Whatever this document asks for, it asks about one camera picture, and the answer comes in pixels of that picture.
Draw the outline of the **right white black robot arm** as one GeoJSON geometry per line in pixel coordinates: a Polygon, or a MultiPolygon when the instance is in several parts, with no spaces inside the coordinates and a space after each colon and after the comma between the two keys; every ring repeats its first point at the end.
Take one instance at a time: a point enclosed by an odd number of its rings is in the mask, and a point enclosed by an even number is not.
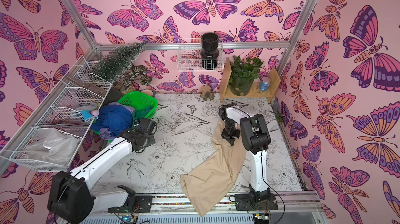
{"type": "Polygon", "coordinates": [[[235,104],[219,108],[219,116],[225,123],[221,137],[234,145],[237,139],[251,156],[252,175],[248,193],[236,194],[236,210],[277,210],[276,195],[267,183],[266,158],[271,137],[265,118],[261,114],[249,114],[235,104]]]}

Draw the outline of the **black ribbed vase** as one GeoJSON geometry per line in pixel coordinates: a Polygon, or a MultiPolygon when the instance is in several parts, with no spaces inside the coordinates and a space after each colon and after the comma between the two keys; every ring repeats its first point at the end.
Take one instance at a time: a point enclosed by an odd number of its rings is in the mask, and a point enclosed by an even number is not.
{"type": "Polygon", "coordinates": [[[204,33],[201,37],[202,67],[206,70],[215,70],[219,56],[219,36],[213,32],[204,33]]]}

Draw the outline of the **small tree stump ornament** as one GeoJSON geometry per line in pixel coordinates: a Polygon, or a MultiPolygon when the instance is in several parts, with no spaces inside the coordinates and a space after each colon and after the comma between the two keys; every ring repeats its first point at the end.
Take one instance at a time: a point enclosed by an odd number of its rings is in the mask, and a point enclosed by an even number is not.
{"type": "Polygon", "coordinates": [[[215,94],[210,85],[207,84],[202,86],[200,97],[203,101],[212,101],[215,98],[215,94]]]}

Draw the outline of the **frosted miniature christmas tree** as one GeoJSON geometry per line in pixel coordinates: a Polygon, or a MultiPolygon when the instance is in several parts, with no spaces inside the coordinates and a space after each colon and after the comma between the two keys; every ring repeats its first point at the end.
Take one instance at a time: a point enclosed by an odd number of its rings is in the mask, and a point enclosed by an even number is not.
{"type": "Polygon", "coordinates": [[[116,47],[98,61],[92,72],[108,82],[113,82],[137,60],[146,46],[147,42],[135,42],[116,47]]]}

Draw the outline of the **striped leaf plant in basket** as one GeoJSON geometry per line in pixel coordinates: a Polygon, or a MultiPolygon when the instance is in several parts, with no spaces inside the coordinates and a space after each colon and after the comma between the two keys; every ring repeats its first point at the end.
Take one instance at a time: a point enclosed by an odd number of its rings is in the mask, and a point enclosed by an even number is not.
{"type": "Polygon", "coordinates": [[[139,91],[141,86],[150,86],[152,78],[148,76],[148,69],[144,66],[131,65],[123,75],[120,75],[113,88],[127,94],[132,91],[139,91]]]}

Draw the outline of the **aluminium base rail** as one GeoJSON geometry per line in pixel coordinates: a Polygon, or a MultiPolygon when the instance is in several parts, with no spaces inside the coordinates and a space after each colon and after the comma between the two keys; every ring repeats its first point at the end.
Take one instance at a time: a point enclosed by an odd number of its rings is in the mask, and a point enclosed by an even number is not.
{"type": "Polygon", "coordinates": [[[325,207],[310,192],[278,192],[255,202],[248,192],[224,196],[201,213],[185,194],[98,192],[90,200],[62,205],[66,224],[327,224],[325,207]]]}

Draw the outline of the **blue tin can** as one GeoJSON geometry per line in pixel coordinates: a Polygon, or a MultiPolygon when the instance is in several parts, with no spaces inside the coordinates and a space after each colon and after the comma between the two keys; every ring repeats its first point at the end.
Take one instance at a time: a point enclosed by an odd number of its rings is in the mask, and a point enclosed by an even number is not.
{"type": "Polygon", "coordinates": [[[262,77],[259,89],[263,92],[266,92],[268,91],[270,84],[271,84],[271,79],[269,77],[262,77]]]}

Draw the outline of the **beige t-shirt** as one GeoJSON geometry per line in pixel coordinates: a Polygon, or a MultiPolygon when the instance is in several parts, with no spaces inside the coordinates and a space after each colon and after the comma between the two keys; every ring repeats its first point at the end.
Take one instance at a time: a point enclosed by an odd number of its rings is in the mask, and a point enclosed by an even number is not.
{"type": "Polygon", "coordinates": [[[234,187],[246,157],[241,138],[231,146],[221,137],[224,127],[224,122],[219,121],[211,138],[215,152],[180,178],[183,192],[201,217],[234,187]]]}

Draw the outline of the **blue and pink toy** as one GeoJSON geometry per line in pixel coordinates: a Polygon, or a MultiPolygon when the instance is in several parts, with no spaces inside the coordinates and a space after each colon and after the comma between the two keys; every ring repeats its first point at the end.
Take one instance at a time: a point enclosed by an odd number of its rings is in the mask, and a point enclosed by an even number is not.
{"type": "Polygon", "coordinates": [[[81,113],[85,123],[89,123],[92,120],[97,120],[100,114],[94,105],[81,106],[76,108],[76,111],[81,113]]]}

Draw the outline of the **pink bowl with grey rim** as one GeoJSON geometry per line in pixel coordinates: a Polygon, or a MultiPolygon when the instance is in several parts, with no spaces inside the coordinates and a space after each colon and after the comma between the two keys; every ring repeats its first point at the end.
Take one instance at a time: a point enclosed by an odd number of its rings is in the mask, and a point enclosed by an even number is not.
{"type": "Polygon", "coordinates": [[[156,92],[154,90],[152,90],[152,89],[143,89],[141,91],[141,93],[146,94],[146,95],[154,98],[156,92]]]}

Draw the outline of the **blue t-shirt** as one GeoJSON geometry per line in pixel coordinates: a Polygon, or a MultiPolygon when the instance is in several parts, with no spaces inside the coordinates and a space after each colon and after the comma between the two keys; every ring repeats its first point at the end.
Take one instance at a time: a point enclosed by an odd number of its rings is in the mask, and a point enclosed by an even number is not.
{"type": "Polygon", "coordinates": [[[132,112],[122,105],[106,105],[100,108],[100,114],[91,129],[101,133],[109,131],[111,136],[118,136],[130,129],[133,124],[132,112]]]}

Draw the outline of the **green potted plant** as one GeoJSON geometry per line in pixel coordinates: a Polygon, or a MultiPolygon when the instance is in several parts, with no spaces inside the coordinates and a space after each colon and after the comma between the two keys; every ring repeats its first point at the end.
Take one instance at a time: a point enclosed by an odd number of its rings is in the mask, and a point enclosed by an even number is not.
{"type": "Polygon", "coordinates": [[[260,78],[260,71],[264,62],[258,58],[241,58],[233,56],[230,62],[231,76],[229,85],[231,92],[236,96],[249,94],[252,84],[260,78]]]}

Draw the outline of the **lilac t-shirt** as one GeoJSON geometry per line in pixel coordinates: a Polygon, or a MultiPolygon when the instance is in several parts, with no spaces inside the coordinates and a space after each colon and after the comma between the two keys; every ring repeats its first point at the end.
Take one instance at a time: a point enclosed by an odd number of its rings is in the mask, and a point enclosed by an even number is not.
{"type": "MultiPolygon", "coordinates": [[[[122,106],[124,106],[124,107],[126,107],[128,110],[130,110],[131,112],[132,112],[132,115],[135,113],[135,111],[136,111],[136,109],[134,108],[134,107],[131,107],[131,106],[127,106],[127,105],[123,105],[123,104],[120,104],[120,103],[118,103],[118,102],[112,102],[112,103],[109,103],[108,105],[122,105],[122,106]]],[[[103,138],[103,139],[105,139],[105,140],[113,140],[114,138],[116,138],[116,137],[114,137],[114,136],[111,136],[110,135],[110,133],[109,133],[109,131],[105,131],[105,130],[101,130],[101,133],[99,133],[100,134],[100,136],[103,138]]]]}

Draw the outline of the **clear plastic bag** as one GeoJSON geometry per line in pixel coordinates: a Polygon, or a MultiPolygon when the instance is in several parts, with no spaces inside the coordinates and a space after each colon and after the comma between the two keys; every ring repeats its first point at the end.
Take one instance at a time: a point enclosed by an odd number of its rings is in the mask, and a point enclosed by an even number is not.
{"type": "Polygon", "coordinates": [[[79,138],[63,134],[54,128],[38,129],[36,137],[22,150],[21,158],[67,165],[79,142],[79,138]]]}

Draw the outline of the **green plastic laundry basket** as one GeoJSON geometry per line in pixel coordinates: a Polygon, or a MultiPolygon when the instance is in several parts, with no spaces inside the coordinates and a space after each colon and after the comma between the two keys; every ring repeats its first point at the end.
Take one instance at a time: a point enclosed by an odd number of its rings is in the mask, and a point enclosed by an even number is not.
{"type": "Polygon", "coordinates": [[[129,92],[117,102],[123,105],[134,107],[136,109],[135,113],[132,115],[133,124],[131,128],[137,125],[142,118],[152,118],[155,115],[158,107],[158,101],[155,98],[139,91],[129,92]]]}

